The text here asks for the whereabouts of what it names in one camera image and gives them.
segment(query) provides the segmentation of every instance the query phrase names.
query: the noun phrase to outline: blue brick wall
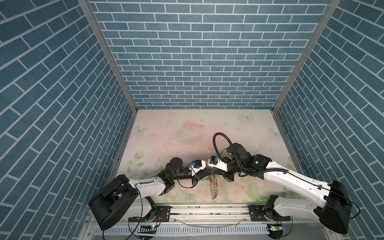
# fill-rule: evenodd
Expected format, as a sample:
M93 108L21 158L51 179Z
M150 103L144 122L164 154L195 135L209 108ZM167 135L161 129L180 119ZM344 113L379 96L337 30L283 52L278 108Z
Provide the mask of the blue brick wall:
M342 182L361 207L351 240L384 239L383 12L342 0L277 111L305 173Z
M271 108L329 0L91 0L139 108Z
M132 111L77 0L0 1L0 239L73 239Z

